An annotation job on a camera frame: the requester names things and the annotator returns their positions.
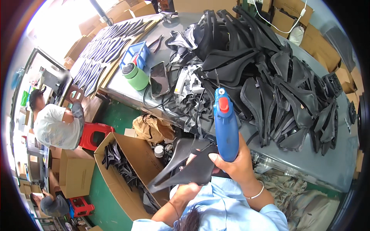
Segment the green water bottle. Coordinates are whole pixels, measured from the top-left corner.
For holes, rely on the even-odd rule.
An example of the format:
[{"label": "green water bottle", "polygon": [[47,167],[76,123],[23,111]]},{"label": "green water bottle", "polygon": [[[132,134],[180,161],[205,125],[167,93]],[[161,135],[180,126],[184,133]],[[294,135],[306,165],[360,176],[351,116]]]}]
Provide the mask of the green water bottle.
[{"label": "green water bottle", "polygon": [[137,91],[143,90],[149,83],[149,77],[133,62],[122,68],[122,74],[128,83]]}]

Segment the hand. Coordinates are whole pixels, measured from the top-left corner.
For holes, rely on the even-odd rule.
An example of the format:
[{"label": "hand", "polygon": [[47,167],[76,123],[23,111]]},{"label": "hand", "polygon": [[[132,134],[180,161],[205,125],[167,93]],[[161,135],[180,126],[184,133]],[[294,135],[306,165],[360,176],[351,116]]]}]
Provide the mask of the hand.
[{"label": "hand", "polygon": [[[190,154],[186,164],[188,165],[192,159],[194,159],[196,155]],[[185,202],[189,202],[193,200],[198,192],[202,189],[202,186],[197,185],[196,183],[189,183],[189,184],[182,184],[179,185],[175,195],[172,197],[173,200],[181,200]]]},{"label": "hand", "polygon": [[239,133],[239,151],[234,162],[226,162],[216,153],[210,153],[208,156],[217,167],[229,174],[240,185],[256,180],[253,173],[250,150],[241,133]]}]

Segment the white plastic bag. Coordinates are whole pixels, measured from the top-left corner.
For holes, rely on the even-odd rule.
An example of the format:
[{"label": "white plastic bag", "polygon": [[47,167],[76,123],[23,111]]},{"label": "white plastic bag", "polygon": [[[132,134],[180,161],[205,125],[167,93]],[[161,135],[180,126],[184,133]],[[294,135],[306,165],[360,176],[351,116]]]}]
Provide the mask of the white plastic bag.
[{"label": "white plastic bag", "polygon": [[304,32],[305,30],[301,26],[293,28],[293,30],[289,34],[289,41],[299,46],[302,42]]}]

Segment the pliers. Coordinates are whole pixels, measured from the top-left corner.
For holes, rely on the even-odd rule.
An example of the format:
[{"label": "pliers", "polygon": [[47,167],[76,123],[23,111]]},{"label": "pliers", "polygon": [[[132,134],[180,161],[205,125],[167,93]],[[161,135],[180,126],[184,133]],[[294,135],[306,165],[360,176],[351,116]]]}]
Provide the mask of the pliers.
[{"label": "pliers", "polygon": [[153,51],[153,53],[155,54],[160,48],[161,48],[161,43],[162,43],[162,40],[163,40],[163,38],[164,38],[164,35],[163,34],[161,34],[159,37],[158,37],[158,39],[156,39],[154,42],[152,42],[149,46],[148,46],[148,48],[150,49],[154,44],[156,44],[157,42],[158,42],[158,46],[157,46],[157,48]]}]

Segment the brown paper bag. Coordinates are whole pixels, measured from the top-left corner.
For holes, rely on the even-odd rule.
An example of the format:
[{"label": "brown paper bag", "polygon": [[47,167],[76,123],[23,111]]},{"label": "brown paper bag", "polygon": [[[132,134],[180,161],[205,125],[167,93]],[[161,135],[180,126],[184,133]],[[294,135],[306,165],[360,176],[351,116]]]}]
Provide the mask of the brown paper bag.
[{"label": "brown paper bag", "polygon": [[152,115],[139,116],[132,122],[132,126],[138,135],[138,138],[152,143],[160,143],[165,138],[173,140],[175,132],[171,125]]}]

